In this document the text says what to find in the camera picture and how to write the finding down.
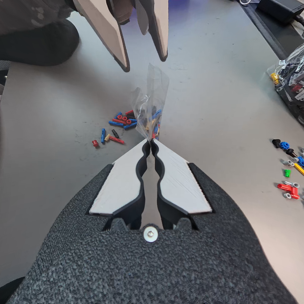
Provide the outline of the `heap of mixed pins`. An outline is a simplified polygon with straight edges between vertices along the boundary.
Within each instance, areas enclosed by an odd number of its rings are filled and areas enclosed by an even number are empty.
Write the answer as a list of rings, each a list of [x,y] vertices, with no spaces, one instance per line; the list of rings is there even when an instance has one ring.
[[[161,128],[162,109],[156,105],[142,104],[136,111],[137,131],[148,141],[158,139]]]

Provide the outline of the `pile of plastic pins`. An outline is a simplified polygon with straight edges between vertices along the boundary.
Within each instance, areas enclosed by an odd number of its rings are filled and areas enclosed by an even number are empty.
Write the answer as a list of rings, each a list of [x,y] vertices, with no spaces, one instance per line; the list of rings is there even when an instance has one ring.
[[[119,112],[112,120],[108,122],[112,126],[123,127],[125,130],[135,128],[137,119],[133,110],[127,111],[124,114]]]

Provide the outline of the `cluster of red grey connectors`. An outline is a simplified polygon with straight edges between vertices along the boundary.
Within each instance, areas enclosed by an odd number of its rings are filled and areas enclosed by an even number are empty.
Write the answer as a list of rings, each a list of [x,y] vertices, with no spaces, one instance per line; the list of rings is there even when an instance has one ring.
[[[284,181],[283,184],[282,183],[277,184],[277,188],[285,191],[284,197],[287,199],[295,199],[295,200],[300,199],[300,196],[298,193],[300,185],[298,183],[291,183],[288,181]]]

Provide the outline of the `black desk rail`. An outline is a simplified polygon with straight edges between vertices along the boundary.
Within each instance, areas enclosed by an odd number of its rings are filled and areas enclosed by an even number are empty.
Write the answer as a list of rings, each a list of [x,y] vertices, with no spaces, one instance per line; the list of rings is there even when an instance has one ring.
[[[241,8],[250,18],[280,60],[286,59],[303,40],[303,26],[298,22],[283,25],[272,16],[257,9],[259,1]]]

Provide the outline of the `person's black trousers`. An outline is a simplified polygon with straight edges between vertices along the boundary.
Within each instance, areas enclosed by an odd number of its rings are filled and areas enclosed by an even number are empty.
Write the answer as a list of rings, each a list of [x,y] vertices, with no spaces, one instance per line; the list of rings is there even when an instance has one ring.
[[[56,66],[71,58],[79,33],[64,19],[44,27],[1,35],[0,60],[35,66]]]

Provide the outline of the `clear plastic bag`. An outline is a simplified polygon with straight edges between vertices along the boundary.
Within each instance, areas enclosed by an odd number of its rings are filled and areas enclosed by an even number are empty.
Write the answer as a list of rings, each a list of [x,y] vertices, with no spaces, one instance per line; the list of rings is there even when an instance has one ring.
[[[137,117],[136,111],[142,104],[156,105],[162,109],[165,105],[169,87],[168,76],[158,67],[149,64],[146,82],[146,92],[137,87],[131,95],[131,106]]]

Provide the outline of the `grey desk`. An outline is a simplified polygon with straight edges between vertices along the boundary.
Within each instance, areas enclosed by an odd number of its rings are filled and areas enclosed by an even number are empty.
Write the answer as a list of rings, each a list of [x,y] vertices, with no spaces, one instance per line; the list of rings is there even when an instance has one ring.
[[[159,140],[223,188],[255,230],[273,269],[303,303],[303,204],[287,200],[287,156],[272,139],[303,146],[303,129],[273,88],[278,58],[241,6],[231,1],[170,1],[166,62],[136,14],[122,26],[125,73],[84,17],[72,13],[80,44],[54,67],[12,63],[1,99],[1,286],[24,277],[51,225],[101,169],[138,144],[95,149],[108,121],[146,88],[149,63],[169,77]]]

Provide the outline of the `person's camouflage shirt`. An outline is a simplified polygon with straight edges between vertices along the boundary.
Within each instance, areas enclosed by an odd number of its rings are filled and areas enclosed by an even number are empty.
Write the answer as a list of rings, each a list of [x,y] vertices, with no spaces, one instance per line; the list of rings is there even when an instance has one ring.
[[[40,27],[70,17],[77,11],[73,1],[1,0],[1,28],[7,30]]]

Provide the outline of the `plastic bag of assorted parts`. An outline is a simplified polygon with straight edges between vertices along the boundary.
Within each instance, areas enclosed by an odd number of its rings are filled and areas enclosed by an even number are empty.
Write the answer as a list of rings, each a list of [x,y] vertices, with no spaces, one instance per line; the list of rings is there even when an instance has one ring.
[[[304,44],[268,68],[267,73],[290,113],[304,126]]]

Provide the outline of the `black power adapter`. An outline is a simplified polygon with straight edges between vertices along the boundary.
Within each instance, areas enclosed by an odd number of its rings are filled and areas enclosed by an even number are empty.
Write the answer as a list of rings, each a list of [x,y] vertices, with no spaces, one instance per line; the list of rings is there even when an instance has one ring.
[[[298,0],[261,0],[257,9],[282,24],[288,24],[303,12],[304,4]]]

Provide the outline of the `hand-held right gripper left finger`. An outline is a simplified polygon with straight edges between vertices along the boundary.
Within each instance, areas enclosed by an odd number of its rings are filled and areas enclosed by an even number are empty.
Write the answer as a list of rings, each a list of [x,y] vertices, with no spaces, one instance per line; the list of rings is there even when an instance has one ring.
[[[130,229],[140,229],[145,208],[142,176],[147,170],[150,142],[143,140],[112,163],[95,194],[89,215],[121,218]]]

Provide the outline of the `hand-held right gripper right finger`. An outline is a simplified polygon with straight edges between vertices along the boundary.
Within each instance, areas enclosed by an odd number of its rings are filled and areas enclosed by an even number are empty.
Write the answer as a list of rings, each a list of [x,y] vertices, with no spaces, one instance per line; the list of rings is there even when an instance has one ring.
[[[155,158],[157,183],[157,207],[164,229],[174,229],[181,218],[190,220],[194,215],[212,213],[212,207],[204,195],[189,162],[156,139],[151,141]]]

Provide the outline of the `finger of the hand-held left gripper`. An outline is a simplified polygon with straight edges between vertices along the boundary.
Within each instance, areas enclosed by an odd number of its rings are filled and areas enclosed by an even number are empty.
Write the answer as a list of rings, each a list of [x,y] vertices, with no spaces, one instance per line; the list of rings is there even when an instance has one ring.
[[[86,18],[99,39],[124,72],[130,71],[121,26],[109,10],[106,0],[74,0],[77,11]]]
[[[168,57],[168,0],[135,0],[142,35],[150,33],[162,62]]]

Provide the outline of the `cluster of blue yellow parts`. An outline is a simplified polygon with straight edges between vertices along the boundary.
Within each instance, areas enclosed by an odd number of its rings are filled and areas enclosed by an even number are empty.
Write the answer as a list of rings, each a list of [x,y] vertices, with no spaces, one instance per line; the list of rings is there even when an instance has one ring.
[[[288,160],[281,161],[281,163],[286,167],[295,168],[301,175],[304,175],[304,149],[300,148],[297,154],[288,142],[280,139],[272,139],[271,142],[276,149],[281,149],[289,156]]]

